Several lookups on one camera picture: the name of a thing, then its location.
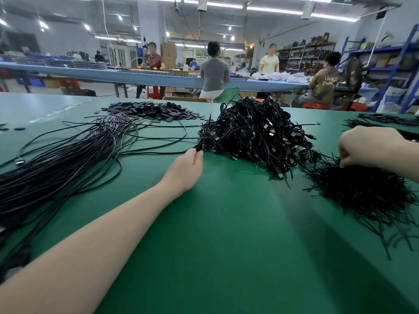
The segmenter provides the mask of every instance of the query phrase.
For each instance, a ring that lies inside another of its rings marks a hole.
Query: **worker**
[[[342,134],[338,150],[342,169],[379,167],[419,182],[419,143],[405,140],[394,128],[357,126]],[[88,223],[18,271],[0,285],[0,313],[93,313],[151,224],[194,186],[202,166],[202,151],[188,150],[157,185]]]
[[[196,58],[194,58],[190,63],[189,63],[189,67],[193,67],[193,66],[197,66],[198,63],[196,62]]]
[[[95,62],[105,61],[105,58],[102,56],[101,51],[96,51]]]
[[[280,60],[278,56],[275,55],[276,44],[272,43],[269,45],[268,53],[262,57],[261,62],[259,63],[259,73],[268,73],[280,72]]]
[[[147,66],[149,66],[151,69],[157,68],[158,70],[164,70],[166,66],[164,64],[163,57],[157,54],[156,43],[149,42],[148,50],[150,51],[150,58],[149,58],[149,61],[147,62]],[[137,99],[141,95],[141,92],[143,91],[144,88],[145,88],[144,85],[137,86],[137,94],[136,94]],[[166,87],[160,86],[160,99],[163,99],[165,91],[166,91]]]
[[[341,73],[336,65],[341,59],[340,52],[331,52],[325,57],[324,68],[319,70],[308,85],[309,91],[296,96],[291,103],[293,108],[301,108],[306,102],[330,105],[336,85],[341,79]]]
[[[209,42],[207,47],[210,56],[202,63],[199,75],[204,79],[200,98],[214,99],[224,91],[224,83],[230,82],[228,63],[220,59],[219,42]]]

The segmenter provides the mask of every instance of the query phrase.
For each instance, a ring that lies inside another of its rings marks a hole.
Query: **brown t-shirt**
[[[154,56],[150,55],[150,60],[148,61],[148,65],[153,68],[156,67],[157,69],[160,69],[161,64],[163,64],[163,57],[159,54],[155,54]]]
[[[316,87],[313,89],[312,96],[320,103],[329,103],[333,100],[333,92],[339,83],[341,73],[336,69],[322,69],[313,77]]]

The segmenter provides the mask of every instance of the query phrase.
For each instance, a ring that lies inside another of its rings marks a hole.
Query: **shelving unit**
[[[316,73],[319,70],[318,68],[319,60],[323,60],[324,57],[326,56],[322,54],[321,51],[323,50],[323,47],[327,47],[327,46],[333,46],[333,48],[331,49],[331,51],[333,51],[335,48],[335,43],[305,44],[305,45],[299,45],[299,46],[294,46],[291,48],[283,48],[283,49],[277,50],[276,52],[279,53],[278,59],[280,60],[280,69],[287,72],[290,71],[290,72],[298,73],[300,71],[304,71],[307,73]],[[318,55],[304,56],[306,48],[314,48],[315,50],[317,50],[318,47],[320,47]],[[292,56],[292,53],[295,51],[299,51],[298,56]],[[305,60],[311,61],[311,64],[313,64],[313,60],[316,60],[316,63],[314,67],[310,67],[310,68],[301,67],[302,61],[305,61]],[[296,68],[296,66],[294,65],[290,66],[290,62],[293,63],[294,61],[298,64],[298,68]],[[281,66],[281,62],[287,62],[287,65],[285,66],[285,68],[283,65]]]
[[[380,105],[381,100],[383,99],[385,92],[387,91],[387,89],[390,87],[391,81],[393,79],[397,79],[396,77],[396,73],[408,73],[408,76],[406,77],[408,80],[405,82],[403,89],[408,89],[410,87],[410,85],[412,84],[415,75],[418,71],[418,66],[414,67],[411,71],[406,71],[406,70],[400,70],[400,64],[403,61],[403,59],[405,58],[406,53],[411,53],[411,52],[419,52],[419,45],[418,44],[414,44],[412,43],[413,37],[415,35],[416,32],[419,31],[419,24],[416,24],[413,26],[409,37],[407,38],[406,42],[402,45],[402,46],[389,46],[389,47],[380,47],[380,48],[375,48],[374,49],[374,53],[394,53],[394,52],[400,52],[398,57],[397,57],[397,62],[390,66],[390,67],[372,67],[369,68],[370,71],[375,71],[375,72],[390,72],[388,74],[388,76],[386,76],[385,78],[387,78],[387,81],[385,82],[385,85],[379,89],[378,91],[378,99],[377,102],[375,103],[374,108],[372,109],[372,112],[376,112],[378,106]],[[344,54],[349,54],[349,57],[359,57],[362,54],[368,54],[371,53],[373,50],[372,48],[368,48],[368,49],[364,49],[364,50],[360,50],[360,49],[350,49],[350,50],[346,50],[346,47],[348,45],[348,43],[358,43],[359,46],[361,45],[361,43],[363,41],[349,41],[349,37],[347,37],[345,39],[345,43],[343,44],[342,47],[342,51],[341,54],[342,56]],[[338,65],[338,69],[345,69],[346,66],[340,66]],[[419,81],[415,84],[416,87],[419,87]],[[411,102],[411,100],[413,99],[419,99],[418,97],[415,96],[416,91],[418,88],[416,88],[416,90],[412,90],[411,95],[409,96],[410,100],[408,99],[408,101],[405,102],[405,104],[402,106],[400,113],[404,113],[407,108],[409,108],[409,103]]]

